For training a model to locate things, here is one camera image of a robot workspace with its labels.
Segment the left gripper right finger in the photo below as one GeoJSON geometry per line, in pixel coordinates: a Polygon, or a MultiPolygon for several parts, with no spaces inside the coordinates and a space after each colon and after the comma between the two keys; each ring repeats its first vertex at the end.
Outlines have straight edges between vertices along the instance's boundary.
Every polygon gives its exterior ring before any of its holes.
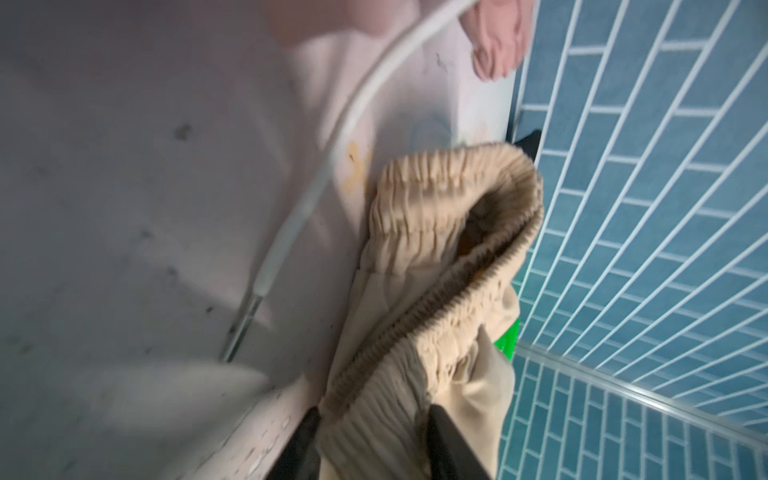
{"type": "Polygon", "coordinates": [[[433,480],[489,480],[446,410],[431,405],[427,423],[427,448],[433,480]]]}

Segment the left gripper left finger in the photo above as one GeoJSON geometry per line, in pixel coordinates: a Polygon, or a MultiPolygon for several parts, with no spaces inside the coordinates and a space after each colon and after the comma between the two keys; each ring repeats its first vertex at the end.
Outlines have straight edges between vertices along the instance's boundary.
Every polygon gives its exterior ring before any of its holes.
{"type": "Polygon", "coordinates": [[[321,459],[315,447],[315,436],[320,422],[318,407],[310,408],[266,475],[266,480],[319,478],[321,459]]]}

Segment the green plastic basket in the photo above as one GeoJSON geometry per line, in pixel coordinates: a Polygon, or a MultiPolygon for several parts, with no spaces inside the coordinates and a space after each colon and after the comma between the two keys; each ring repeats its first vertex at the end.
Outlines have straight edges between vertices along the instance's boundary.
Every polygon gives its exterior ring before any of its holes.
{"type": "Polygon", "coordinates": [[[513,322],[512,326],[509,329],[507,329],[504,332],[504,334],[494,342],[494,346],[496,347],[496,349],[509,362],[511,362],[514,357],[515,348],[519,338],[520,323],[521,323],[520,319],[516,319],[513,322]]]}

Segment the beige shorts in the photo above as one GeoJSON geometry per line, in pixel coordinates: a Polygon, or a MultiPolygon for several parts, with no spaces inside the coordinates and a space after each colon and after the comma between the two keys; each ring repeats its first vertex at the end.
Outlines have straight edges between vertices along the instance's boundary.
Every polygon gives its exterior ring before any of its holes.
{"type": "MultiPolygon", "coordinates": [[[[444,1],[383,51],[351,94],[314,178],[277,231],[225,347],[234,357],[360,117],[400,65],[478,1],[444,1]]],[[[382,170],[320,400],[318,479],[432,479],[431,405],[494,478],[514,371],[494,342],[519,318],[511,285],[543,221],[543,185],[514,144],[412,153],[382,170]]]]}

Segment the pink shorts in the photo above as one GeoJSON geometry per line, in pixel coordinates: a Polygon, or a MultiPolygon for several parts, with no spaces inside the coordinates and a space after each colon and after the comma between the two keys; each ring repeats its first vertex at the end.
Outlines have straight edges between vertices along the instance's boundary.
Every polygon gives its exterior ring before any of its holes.
{"type": "MultiPolygon", "coordinates": [[[[405,1],[279,0],[265,1],[263,8],[273,36],[290,48],[343,30],[382,37],[406,5],[405,1]]],[[[460,16],[480,80],[497,81],[519,67],[532,38],[534,7],[526,0],[478,1],[460,16]]]]}

